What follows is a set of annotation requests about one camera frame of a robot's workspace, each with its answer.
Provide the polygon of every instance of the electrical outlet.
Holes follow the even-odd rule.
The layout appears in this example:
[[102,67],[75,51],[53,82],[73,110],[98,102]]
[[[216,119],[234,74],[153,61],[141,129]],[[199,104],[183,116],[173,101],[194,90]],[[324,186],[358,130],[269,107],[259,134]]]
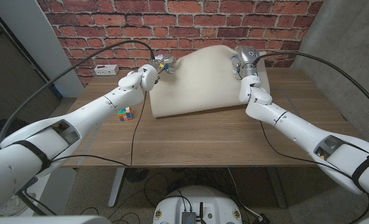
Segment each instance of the electrical outlet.
[[97,65],[95,67],[96,75],[116,75],[118,71],[117,65]]

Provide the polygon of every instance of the red brick wall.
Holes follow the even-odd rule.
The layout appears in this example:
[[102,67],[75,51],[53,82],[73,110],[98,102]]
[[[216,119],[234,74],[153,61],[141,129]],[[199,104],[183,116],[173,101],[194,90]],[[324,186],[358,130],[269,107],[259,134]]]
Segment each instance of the red brick wall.
[[[322,0],[38,0],[72,63],[106,45],[135,39],[176,57],[210,45],[251,45],[268,52],[298,50]],[[88,83],[97,64],[136,68],[149,59],[142,45],[107,50],[76,69]],[[278,55],[268,67],[289,67]]]

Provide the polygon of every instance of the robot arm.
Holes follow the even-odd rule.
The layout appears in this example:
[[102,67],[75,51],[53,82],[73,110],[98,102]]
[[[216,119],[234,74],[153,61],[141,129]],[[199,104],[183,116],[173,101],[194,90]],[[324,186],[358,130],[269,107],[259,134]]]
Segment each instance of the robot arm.
[[42,177],[60,167],[87,134],[119,110],[144,99],[142,89],[152,90],[166,64],[160,58],[129,72],[118,87],[76,111],[32,123],[8,136],[0,150],[0,207],[31,178]]
[[256,69],[249,65],[249,61],[256,59],[252,57],[257,55],[255,49],[239,46],[237,52],[240,66],[245,68],[242,70],[240,101],[248,103],[246,114],[274,126],[303,148],[314,161],[347,174],[318,165],[342,187],[355,194],[369,193],[369,142],[320,129],[272,103],[271,95],[259,88]]

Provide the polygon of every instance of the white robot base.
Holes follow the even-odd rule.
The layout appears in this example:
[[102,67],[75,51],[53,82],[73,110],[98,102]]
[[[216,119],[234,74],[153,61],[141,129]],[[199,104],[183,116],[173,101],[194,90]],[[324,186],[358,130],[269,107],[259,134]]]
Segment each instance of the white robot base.
[[[190,201],[191,206],[186,199],[180,197],[180,193]],[[242,224],[240,210],[230,197],[216,189],[200,185],[182,187],[167,195],[158,203],[152,223],[196,224],[196,220],[200,221],[200,214],[204,221],[201,223]]]

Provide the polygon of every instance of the wooden table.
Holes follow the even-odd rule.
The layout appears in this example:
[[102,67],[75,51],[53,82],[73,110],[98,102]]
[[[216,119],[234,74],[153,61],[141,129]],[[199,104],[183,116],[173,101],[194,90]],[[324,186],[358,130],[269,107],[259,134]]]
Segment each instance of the wooden table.
[[[128,71],[113,77],[95,77],[70,108],[76,110],[117,87]],[[267,70],[273,101],[322,129],[358,136],[336,107],[297,68]],[[155,119],[147,95],[132,106],[133,120],[120,121],[118,114],[82,142],[75,154],[91,154],[114,159],[133,167],[228,167],[228,166],[309,166],[308,162],[276,154],[266,142],[259,121],[245,113],[246,105],[219,108]],[[310,159],[274,127],[264,124],[271,144],[281,153]],[[65,167],[116,166],[89,157],[74,157]]]

